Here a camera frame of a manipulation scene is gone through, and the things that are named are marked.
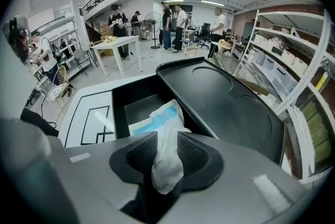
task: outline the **chair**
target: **chair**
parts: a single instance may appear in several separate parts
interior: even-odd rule
[[[211,40],[209,27],[210,27],[210,24],[208,23],[204,23],[204,25],[201,27],[201,31],[198,36],[198,41],[199,41],[198,45],[201,44],[200,48],[205,46],[209,49],[209,46],[205,44],[205,42],[209,42]]]
[[[185,58],[189,59],[189,58],[195,58],[195,56],[197,55],[197,51],[198,51],[198,47],[197,46],[188,46],[185,48]]]
[[[185,42],[186,44],[188,44],[188,45],[190,46],[191,43],[193,42],[194,36],[195,36],[195,31],[193,31],[193,32],[188,36],[188,38],[180,40],[180,42]]]
[[[54,84],[54,80],[57,77],[59,85],[55,85]],[[62,107],[59,102],[58,102],[58,98],[60,97],[62,99],[62,97],[64,96],[64,92],[68,92],[69,91],[69,79],[66,78],[66,69],[64,66],[61,66],[58,68],[57,73],[55,74],[53,80],[52,80],[52,89],[49,93],[49,100],[50,101],[54,101],[56,100],[58,103],[58,106],[61,108],[61,110],[64,110],[64,107],[66,107],[66,104],[64,103],[64,107]]]
[[[89,62],[90,62],[90,64],[91,64],[91,67],[93,67],[93,66],[92,66],[92,62],[91,62],[91,59],[92,59],[93,62],[94,62],[94,64],[96,65],[96,67],[98,67],[97,64],[95,63],[95,61],[94,61],[92,55],[91,55],[88,51],[85,52],[83,49],[76,49],[76,50],[73,52],[73,56],[74,56],[74,60],[75,60],[75,62],[76,62],[77,65],[78,65],[78,68],[79,68],[79,70],[80,70],[80,72],[81,72],[82,74],[83,74],[83,72],[86,74],[86,72],[84,71],[84,69],[83,69],[82,66],[81,66],[81,64],[82,64],[83,62],[85,62],[86,60],[89,60]]]

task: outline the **black t-shirt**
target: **black t-shirt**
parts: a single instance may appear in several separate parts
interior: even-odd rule
[[[131,18],[131,22],[138,22],[138,18],[137,18],[137,16],[133,15],[132,18]],[[134,25],[135,27],[139,27],[139,26],[140,26],[139,23],[133,23],[133,25]]]
[[[165,30],[166,27],[166,21],[170,17],[170,23],[169,23],[169,29],[171,30],[171,12],[169,8],[164,9],[164,14],[163,14],[163,30]]]
[[[127,18],[126,18],[126,15],[124,13],[119,13],[117,15],[112,14],[109,17],[108,25],[109,26],[113,25],[113,27],[114,27],[113,34],[116,37],[127,36],[126,28],[125,27],[122,27],[122,28],[119,27],[119,24],[123,24],[125,22],[127,22]]]

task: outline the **metal rack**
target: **metal rack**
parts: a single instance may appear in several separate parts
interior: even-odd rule
[[[259,17],[264,17],[271,23],[271,28],[257,27],[256,23]],[[289,118],[293,123],[296,136],[299,143],[301,152],[301,165],[302,165],[302,183],[310,183],[314,178],[319,179],[319,176],[313,175],[315,172],[314,162],[314,148],[312,143],[311,134],[307,125],[307,121],[304,118],[303,113],[295,106],[298,97],[302,94],[303,90],[308,88],[313,97],[319,102],[320,106],[324,111],[324,115],[328,118],[331,126],[332,135],[335,134],[335,118],[334,115],[321,95],[321,90],[317,90],[316,87],[311,83],[312,78],[315,76],[316,71],[324,65],[322,63],[327,62],[329,69],[325,72],[329,73],[329,76],[335,74],[335,57],[326,51],[328,44],[332,44],[330,39],[331,34],[331,20],[328,12],[324,10],[323,16],[311,13],[303,12],[266,12],[260,13],[257,11],[254,27],[251,32],[250,40],[243,53],[242,61],[246,61],[249,57],[250,47],[255,47],[258,50],[262,50],[267,56],[273,57],[282,67],[289,73],[299,78],[296,86],[292,91],[284,98],[282,102],[274,109],[275,113],[279,116],[288,112]],[[284,33],[278,30],[274,30],[274,26],[281,26],[287,28],[295,28],[296,30],[303,31],[314,37],[319,38],[318,44],[314,44],[310,41],[304,40],[300,37],[293,36],[288,33]],[[283,37],[289,43],[289,46],[299,51],[300,53],[310,58],[310,64],[304,74],[294,69],[292,65],[286,63],[285,60],[279,54],[272,52],[268,48],[258,44],[254,41],[255,34],[264,34],[267,37]]]

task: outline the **white cloth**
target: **white cloth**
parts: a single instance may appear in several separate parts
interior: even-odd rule
[[[185,11],[184,11],[184,10],[181,10],[181,11],[178,13],[177,27],[179,27],[180,24],[181,24],[181,22],[182,22],[182,20],[183,20],[183,19],[186,19],[186,18],[187,18],[187,16],[186,16]],[[184,28],[185,28],[185,23],[186,23],[186,22],[184,22],[180,27],[182,27],[182,28],[184,29]]]
[[[184,175],[183,163],[178,157],[178,131],[190,132],[184,127],[184,116],[178,102],[173,99],[153,111],[149,118],[129,126],[130,134],[157,131],[157,155],[151,169],[153,187],[167,194]]]
[[[218,27],[220,24],[223,24],[222,28],[217,29],[216,31],[212,32],[213,34],[219,34],[222,35],[224,31],[224,26],[226,25],[226,17],[224,15],[219,15],[216,19],[215,25],[213,26],[213,29]]]
[[[38,50],[40,52],[42,50],[43,52],[46,52],[46,51],[48,52],[49,60],[48,61],[42,60],[41,65],[44,71],[50,71],[57,64],[57,60],[52,55],[50,43],[47,38],[41,37],[41,40],[39,41],[39,45],[38,45]]]

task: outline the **blue cloth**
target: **blue cloth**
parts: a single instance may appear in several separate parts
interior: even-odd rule
[[[163,37],[164,37],[164,49],[167,50],[168,48],[171,48],[171,31],[164,30]]]
[[[178,115],[178,112],[176,111],[176,109],[173,106],[168,107],[163,112],[161,112],[160,114],[154,116],[152,118],[152,122],[134,130],[133,134],[134,134],[134,136],[136,136],[136,135],[140,135],[144,132],[155,131],[159,127],[163,126],[166,121],[176,117],[177,115]]]

